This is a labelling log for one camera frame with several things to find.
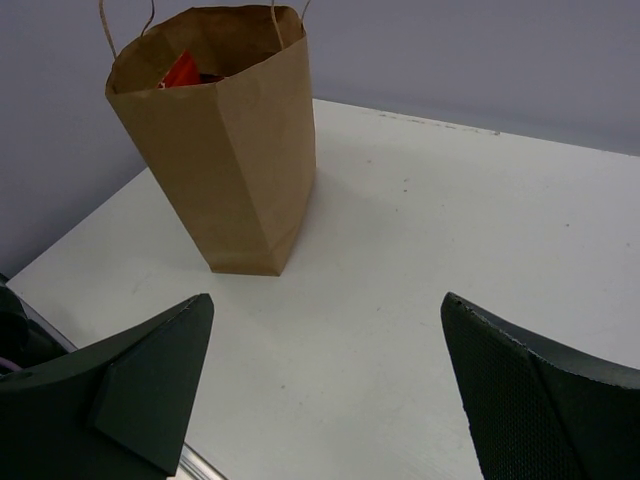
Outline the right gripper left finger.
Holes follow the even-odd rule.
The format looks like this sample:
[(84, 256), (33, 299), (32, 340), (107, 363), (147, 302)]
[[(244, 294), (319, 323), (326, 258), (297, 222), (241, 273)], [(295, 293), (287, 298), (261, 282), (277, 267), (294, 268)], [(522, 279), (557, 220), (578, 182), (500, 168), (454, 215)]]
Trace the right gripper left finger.
[(3, 294), (2, 477), (173, 477), (213, 318), (212, 299), (199, 294), (71, 351)]

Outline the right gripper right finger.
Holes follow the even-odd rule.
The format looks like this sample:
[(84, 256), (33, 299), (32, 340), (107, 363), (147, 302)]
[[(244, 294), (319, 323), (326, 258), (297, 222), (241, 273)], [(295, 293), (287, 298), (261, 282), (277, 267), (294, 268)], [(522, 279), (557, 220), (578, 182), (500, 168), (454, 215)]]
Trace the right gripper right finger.
[(639, 372), (449, 292), (441, 322), (486, 479), (636, 479)]

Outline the brown paper bag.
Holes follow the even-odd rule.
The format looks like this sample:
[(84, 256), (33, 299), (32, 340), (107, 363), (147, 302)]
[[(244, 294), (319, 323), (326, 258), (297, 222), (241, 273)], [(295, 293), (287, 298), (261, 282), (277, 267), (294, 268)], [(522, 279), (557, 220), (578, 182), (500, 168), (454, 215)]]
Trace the brown paper bag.
[[(196, 7), (113, 51), (105, 95), (217, 273), (282, 273), (316, 172), (304, 16)], [(201, 83), (158, 89), (183, 51)]]

